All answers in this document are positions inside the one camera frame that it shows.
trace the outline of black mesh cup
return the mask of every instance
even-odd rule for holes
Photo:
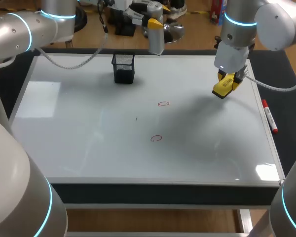
[[[114,68],[114,81],[121,84],[132,84],[134,81],[134,54],[114,54],[112,64]]]

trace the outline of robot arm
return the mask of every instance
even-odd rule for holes
[[[148,16],[131,10],[131,3],[145,4]],[[21,11],[0,16],[0,61],[51,42],[71,40],[74,36],[75,6],[76,0],[44,0],[41,12]],[[151,31],[150,52],[157,55],[163,52],[162,12],[165,7],[162,4],[149,0],[115,0],[112,7],[122,10],[124,15],[133,19],[134,24],[148,27]]]
[[[0,16],[0,61],[74,35],[76,0],[45,0],[42,11]]]
[[[235,73],[241,83],[250,46],[258,32],[261,43],[270,50],[282,50],[296,43],[296,3],[290,0],[229,0],[214,65],[220,80]],[[221,95],[221,87],[213,93]]]

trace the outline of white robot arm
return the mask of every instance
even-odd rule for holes
[[[291,0],[229,0],[215,66],[235,73],[243,68],[258,32],[270,50],[296,43],[296,3]]]

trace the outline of cable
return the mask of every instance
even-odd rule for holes
[[[275,90],[275,91],[279,91],[279,92],[289,92],[289,91],[293,91],[293,90],[296,90],[296,85],[294,85],[293,87],[291,88],[277,88],[277,87],[273,87],[273,86],[270,86],[270,85],[267,85],[267,84],[264,84],[256,79],[253,79],[251,77],[248,76],[248,74],[245,74],[245,77],[248,78],[249,80],[253,81],[254,83],[260,85],[260,86],[263,86],[269,90]]]
[[[12,64],[15,60],[15,56],[10,58],[8,61],[6,61],[5,63],[0,63],[0,68],[4,68],[6,66],[9,66],[10,64]]]
[[[103,2],[102,9],[100,9],[100,3],[101,3],[101,2]],[[99,19],[100,19],[100,22],[101,22],[101,24],[102,24],[102,27],[103,27],[104,32],[105,32],[105,33],[108,33],[109,30],[108,30],[108,28],[107,28],[107,26],[106,26],[106,24],[104,23],[104,20],[103,20],[103,18],[102,18],[102,13],[103,13],[103,10],[104,10],[104,6],[105,6],[105,3],[104,3],[103,0],[98,1],[98,5],[97,5],[97,7],[98,7]]]
[[[81,68],[81,67],[83,67],[84,65],[86,65],[88,62],[90,62],[95,56],[97,56],[100,52],[101,52],[101,50],[104,48],[104,45],[107,43],[107,41],[108,41],[108,28],[107,28],[107,26],[105,25],[105,23],[104,23],[104,20],[103,20],[103,18],[102,18],[102,12],[103,12],[103,9],[104,9],[104,7],[102,7],[102,9],[100,10],[100,6],[99,6],[99,4],[100,4],[100,2],[102,2],[103,0],[100,0],[100,1],[98,1],[98,12],[99,12],[99,15],[100,15],[100,22],[101,22],[101,24],[102,24],[102,27],[103,27],[103,30],[104,30],[104,32],[105,32],[105,34],[104,34],[104,40],[103,40],[103,42],[102,42],[102,44],[101,44],[101,46],[97,49],[97,51],[95,51],[95,53],[91,56],[91,57],[89,57],[87,60],[85,60],[85,61],[83,61],[82,63],[80,63],[80,64],[78,64],[78,65],[76,65],[76,66],[72,66],[72,67],[65,67],[65,66],[62,66],[62,65],[60,65],[60,64],[58,64],[58,63],[56,63],[54,60],[52,60],[51,59],[51,57],[49,57],[41,48],[38,48],[37,50],[45,57],[45,58],[47,58],[52,64],[54,64],[55,66],[57,66],[57,67],[59,67],[59,68],[62,68],[62,69],[67,69],[67,70],[73,70],[73,69],[78,69],[78,68]]]
[[[82,66],[86,65],[88,62],[90,62],[95,56],[97,56],[101,50],[103,49],[104,45],[107,43],[108,41],[108,34],[105,33],[104,35],[104,40],[101,44],[101,46],[97,49],[97,51],[95,51],[95,53],[89,57],[87,60],[83,61],[82,63],[76,65],[76,66],[72,66],[72,67],[65,67],[65,66],[62,66],[58,63],[56,63],[54,60],[52,60],[41,48],[38,48],[37,50],[45,57],[47,58],[52,64],[54,64],[55,66],[59,67],[59,68],[63,68],[63,69],[67,69],[67,70],[73,70],[73,69],[78,69],[78,68],[81,68]]]

